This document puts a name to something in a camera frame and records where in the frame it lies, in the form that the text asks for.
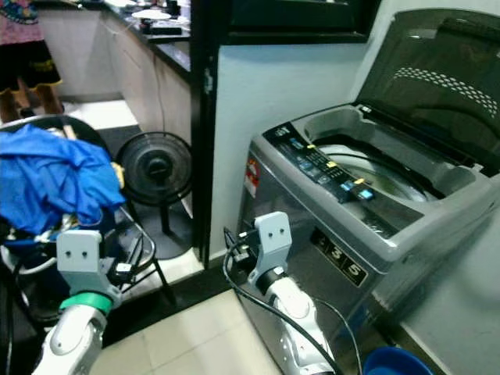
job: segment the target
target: washing machine drum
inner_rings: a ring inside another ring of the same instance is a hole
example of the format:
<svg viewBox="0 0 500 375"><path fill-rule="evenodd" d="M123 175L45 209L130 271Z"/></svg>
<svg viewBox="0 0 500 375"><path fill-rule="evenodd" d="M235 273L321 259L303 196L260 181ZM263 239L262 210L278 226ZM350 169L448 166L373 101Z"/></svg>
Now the washing machine drum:
<svg viewBox="0 0 500 375"><path fill-rule="evenodd" d="M407 177L408 170L390 159L347 145L324 145L319 149L354 177L364 178L375 190L415 202L433 200L418 181Z"/></svg>

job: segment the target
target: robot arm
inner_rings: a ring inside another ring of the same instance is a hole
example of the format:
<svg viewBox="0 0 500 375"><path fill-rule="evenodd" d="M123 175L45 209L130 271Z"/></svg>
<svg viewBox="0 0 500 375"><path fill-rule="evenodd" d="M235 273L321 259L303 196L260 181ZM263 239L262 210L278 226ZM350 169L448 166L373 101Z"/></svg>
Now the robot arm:
<svg viewBox="0 0 500 375"><path fill-rule="evenodd" d="M99 262L99 232L68 230L57 238L57 268L73 295L45 338L34 375L86 375L102 349L106 315L120 305L120 290Z"/></svg>
<svg viewBox="0 0 500 375"><path fill-rule="evenodd" d="M255 268L247 282L265 296L265 300L283 314L292 318L306 330L333 358L322 330L316 322L313 300L286 274L287 257L291 247L290 225L284 212L273 212L255 219L256 232L241 234L248 243L256 242L258 255L247 253L234 258L236 263L256 257ZM321 353L290 324L280 321L283 357L287 363L286 374L335 374L334 369Z"/></svg>

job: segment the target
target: green tape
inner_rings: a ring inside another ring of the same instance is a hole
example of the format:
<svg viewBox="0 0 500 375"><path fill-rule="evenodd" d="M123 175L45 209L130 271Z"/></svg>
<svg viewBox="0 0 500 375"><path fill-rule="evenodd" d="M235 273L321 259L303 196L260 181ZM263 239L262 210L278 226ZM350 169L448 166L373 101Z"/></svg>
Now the green tape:
<svg viewBox="0 0 500 375"><path fill-rule="evenodd" d="M113 307L113 301L104 295L87 292L69 297L68 299L62 301L59 308L64 310L73 305L87 305L99 309L104 314L108 315Z"/></svg>

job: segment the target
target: person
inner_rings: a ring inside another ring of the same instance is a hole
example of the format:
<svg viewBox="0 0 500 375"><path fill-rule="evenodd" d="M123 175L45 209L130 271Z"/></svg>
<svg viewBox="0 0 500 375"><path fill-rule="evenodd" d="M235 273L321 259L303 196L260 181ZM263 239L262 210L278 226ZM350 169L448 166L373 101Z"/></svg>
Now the person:
<svg viewBox="0 0 500 375"><path fill-rule="evenodd" d="M52 86L61 82L30 0L0 0L0 118L18 120L14 93L21 79L36 92L45 113L63 113Z"/></svg>

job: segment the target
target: clothes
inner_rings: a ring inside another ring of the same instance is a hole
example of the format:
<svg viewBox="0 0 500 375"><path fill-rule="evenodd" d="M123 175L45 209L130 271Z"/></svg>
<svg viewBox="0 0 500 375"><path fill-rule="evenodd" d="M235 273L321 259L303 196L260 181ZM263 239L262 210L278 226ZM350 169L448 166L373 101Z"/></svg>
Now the clothes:
<svg viewBox="0 0 500 375"><path fill-rule="evenodd" d="M43 39L33 3L29 0L0 0L0 45Z"/></svg>
<svg viewBox="0 0 500 375"><path fill-rule="evenodd" d="M17 77L31 89L61 81L44 41L0 45L0 56L0 93L8 88L18 91Z"/></svg>
<svg viewBox="0 0 500 375"><path fill-rule="evenodd" d="M102 148L31 125L0 133L0 216L13 227L40 234L63 213L90 226L101 220L101 208L124 202Z"/></svg>

